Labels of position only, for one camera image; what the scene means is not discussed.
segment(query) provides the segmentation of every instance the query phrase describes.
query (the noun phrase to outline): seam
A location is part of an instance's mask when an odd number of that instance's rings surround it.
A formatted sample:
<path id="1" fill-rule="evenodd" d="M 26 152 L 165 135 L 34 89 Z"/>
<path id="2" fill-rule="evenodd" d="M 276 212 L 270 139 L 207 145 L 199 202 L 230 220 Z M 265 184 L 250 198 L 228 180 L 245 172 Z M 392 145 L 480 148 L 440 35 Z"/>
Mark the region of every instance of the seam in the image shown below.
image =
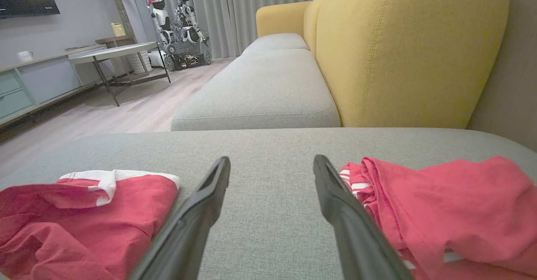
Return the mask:
<path id="1" fill-rule="evenodd" d="M 332 107 L 332 104 L 328 106 L 325 110 L 319 112 L 310 112 L 310 113 L 271 113 L 271 114 L 250 114 L 250 115 L 230 115 L 228 117 L 207 117 L 207 118 L 175 118 L 176 120 L 208 120 L 208 119 L 231 119 L 231 118 L 263 118 L 263 117 L 289 117 L 289 116 L 304 116 L 304 115 L 313 115 L 313 114 L 322 114 Z"/>
<path id="2" fill-rule="evenodd" d="M 330 125 L 334 125 L 334 120 L 332 119 L 332 113 L 328 112 L 328 118 L 330 119 Z"/>
<path id="3" fill-rule="evenodd" d="M 324 0 L 323 3 L 321 3 L 321 5 L 319 6 L 319 8 L 317 8 L 317 12 L 315 13 L 315 62 L 317 62 L 317 24 L 319 23 L 319 14 L 321 12 L 321 8 L 323 8 L 323 5 L 326 4 L 328 0 Z"/>
<path id="4" fill-rule="evenodd" d="M 378 20 L 376 22 L 375 32 L 373 33 L 373 41 L 370 47 L 370 58 L 368 60 L 368 72 L 366 73 L 366 80 L 364 83 L 364 92 L 363 92 L 364 100 L 362 101 L 361 114 L 358 120 L 358 127 L 361 127 L 364 123 L 364 116 L 366 113 L 366 104 L 368 102 L 368 93 L 369 93 L 369 86 L 370 86 L 370 81 L 371 81 L 371 73 L 373 71 L 373 60 L 375 57 L 375 49 L 377 45 L 379 31 L 380 31 L 381 24 L 382 24 L 382 18 L 384 18 L 384 11 L 386 10 L 387 4 L 388 4 L 388 0 L 383 0 L 380 14 L 378 15 Z"/>

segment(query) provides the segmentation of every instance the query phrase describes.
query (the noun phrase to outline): cup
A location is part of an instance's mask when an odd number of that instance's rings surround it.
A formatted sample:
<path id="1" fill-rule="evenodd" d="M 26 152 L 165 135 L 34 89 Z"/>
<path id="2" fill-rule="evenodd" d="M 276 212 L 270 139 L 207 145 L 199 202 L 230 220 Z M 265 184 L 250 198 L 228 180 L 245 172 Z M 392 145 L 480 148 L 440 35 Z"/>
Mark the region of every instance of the cup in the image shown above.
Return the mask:
<path id="1" fill-rule="evenodd" d="M 33 60 L 33 52 L 19 52 L 17 53 L 17 57 L 21 62 L 29 62 Z"/>

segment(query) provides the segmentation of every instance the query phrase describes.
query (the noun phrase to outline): gray sofa cushion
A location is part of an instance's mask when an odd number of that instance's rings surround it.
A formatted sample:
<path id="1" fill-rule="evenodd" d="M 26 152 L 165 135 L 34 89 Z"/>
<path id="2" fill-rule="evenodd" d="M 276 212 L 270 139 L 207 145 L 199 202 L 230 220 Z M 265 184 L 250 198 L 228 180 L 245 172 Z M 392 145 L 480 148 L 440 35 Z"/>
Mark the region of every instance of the gray sofa cushion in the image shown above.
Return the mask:
<path id="1" fill-rule="evenodd" d="M 503 155 L 537 178 L 537 154 L 478 131 L 431 128 L 307 128 L 104 135 L 62 146 L 0 182 L 52 183 L 71 171 L 139 169 L 182 178 L 179 202 L 213 161 L 232 169 L 199 279 L 342 279 L 334 232 L 321 215 L 313 157 L 340 169 L 364 156 L 422 169 L 459 158 Z"/>
<path id="2" fill-rule="evenodd" d="M 278 33 L 258 37 L 244 51 L 243 55 L 252 54 L 253 52 L 262 52 L 274 49 L 306 49 L 304 39 L 296 33 Z"/>
<path id="3" fill-rule="evenodd" d="M 172 131 L 339 127 L 336 105 L 305 49 L 243 55 L 180 108 Z"/>

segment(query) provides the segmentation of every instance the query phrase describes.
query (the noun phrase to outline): cabinet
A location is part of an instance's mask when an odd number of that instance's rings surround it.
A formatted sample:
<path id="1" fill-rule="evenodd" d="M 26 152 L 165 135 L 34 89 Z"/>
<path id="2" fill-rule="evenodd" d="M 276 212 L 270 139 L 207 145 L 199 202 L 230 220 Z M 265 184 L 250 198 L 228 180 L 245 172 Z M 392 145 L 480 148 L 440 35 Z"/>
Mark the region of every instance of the cabinet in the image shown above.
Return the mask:
<path id="1" fill-rule="evenodd" d="M 25 66 L 19 68 L 19 71 L 21 79 L 38 104 L 82 86 L 65 56 Z"/>
<path id="2" fill-rule="evenodd" d="M 32 106 L 32 101 L 24 92 L 16 74 L 0 73 L 0 118 Z"/>

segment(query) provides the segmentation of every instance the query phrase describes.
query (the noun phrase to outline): yellow container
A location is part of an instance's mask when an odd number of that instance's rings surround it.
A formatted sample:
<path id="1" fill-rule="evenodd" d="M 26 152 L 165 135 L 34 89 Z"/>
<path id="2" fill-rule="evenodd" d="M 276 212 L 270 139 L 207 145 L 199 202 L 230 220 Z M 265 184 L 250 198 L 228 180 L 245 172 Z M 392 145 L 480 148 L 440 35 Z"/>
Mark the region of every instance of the yellow container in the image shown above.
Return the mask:
<path id="1" fill-rule="evenodd" d="M 122 24 L 112 23 L 112 29 L 116 37 L 122 37 L 123 35 L 127 35 L 127 33 L 125 32 L 125 28 Z"/>

